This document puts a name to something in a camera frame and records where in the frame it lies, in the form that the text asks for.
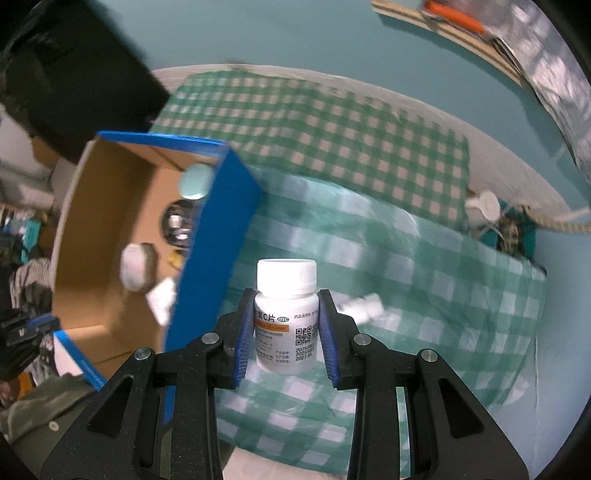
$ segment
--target metal screw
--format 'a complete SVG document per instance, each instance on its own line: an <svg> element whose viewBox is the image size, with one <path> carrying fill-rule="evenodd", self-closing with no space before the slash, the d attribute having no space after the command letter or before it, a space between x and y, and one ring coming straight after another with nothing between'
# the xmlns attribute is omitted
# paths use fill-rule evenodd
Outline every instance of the metal screw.
<svg viewBox="0 0 591 480"><path fill-rule="evenodd" d="M438 358L437 352L434 352L433 350L423 350L421 356L426 362L434 362Z"/></svg>
<svg viewBox="0 0 591 480"><path fill-rule="evenodd" d="M201 337L201 341L206 345L213 345L220 339L220 336L216 332L204 333Z"/></svg>
<svg viewBox="0 0 591 480"><path fill-rule="evenodd" d="M358 333L353 337L353 341L357 343L357 345L369 345L371 343L371 337L364 333Z"/></svg>
<svg viewBox="0 0 591 480"><path fill-rule="evenodd" d="M143 346L142 348L138 348L134 352L134 357L136 360L146 360L150 355L152 355L152 350L150 350L146 346Z"/></svg>

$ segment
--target teal wall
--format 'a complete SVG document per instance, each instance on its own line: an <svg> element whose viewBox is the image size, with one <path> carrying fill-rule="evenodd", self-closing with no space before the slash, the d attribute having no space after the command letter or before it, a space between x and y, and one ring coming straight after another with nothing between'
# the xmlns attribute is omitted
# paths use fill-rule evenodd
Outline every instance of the teal wall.
<svg viewBox="0 0 591 480"><path fill-rule="evenodd" d="M369 0L102 0L150 69L244 62L351 77L417 98L487 133L573 208L591 187L527 90L436 34L374 13Z"/></svg>
<svg viewBox="0 0 591 480"><path fill-rule="evenodd" d="M591 395L591 237L541 231L536 250L548 286L538 327L534 473L567 439Z"/></svg>

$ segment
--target white pill bottle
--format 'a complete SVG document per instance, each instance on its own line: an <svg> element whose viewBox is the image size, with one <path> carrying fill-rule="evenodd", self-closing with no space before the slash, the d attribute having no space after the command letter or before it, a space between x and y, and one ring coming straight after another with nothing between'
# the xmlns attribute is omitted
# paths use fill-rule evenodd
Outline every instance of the white pill bottle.
<svg viewBox="0 0 591 480"><path fill-rule="evenodd" d="M314 260L259 260L256 361L268 372L298 375L316 363L318 295Z"/></svg>

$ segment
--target rope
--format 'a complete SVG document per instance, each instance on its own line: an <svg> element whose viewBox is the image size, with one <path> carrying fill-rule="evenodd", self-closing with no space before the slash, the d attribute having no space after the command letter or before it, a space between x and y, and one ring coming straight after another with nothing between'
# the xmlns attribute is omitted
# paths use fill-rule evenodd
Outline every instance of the rope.
<svg viewBox="0 0 591 480"><path fill-rule="evenodd" d="M531 207L522 205L523 212L538 226L555 230L557 232L570 233L572 235L590 235L591 223L571 223L554 220L546 215L534 213Z"/></svg>

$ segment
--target light blue round object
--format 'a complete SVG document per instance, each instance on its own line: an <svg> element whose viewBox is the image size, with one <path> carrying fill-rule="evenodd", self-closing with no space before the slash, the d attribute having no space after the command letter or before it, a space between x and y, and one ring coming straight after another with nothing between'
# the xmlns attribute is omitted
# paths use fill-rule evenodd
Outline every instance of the light blue round object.
<svg viewBox="0 0 591 480"><path fill-rule="evenodd" d="M187 168L178 181L178 192L188 200L199 200L209 193L213 180L213 168L196 163Z"/></svg>

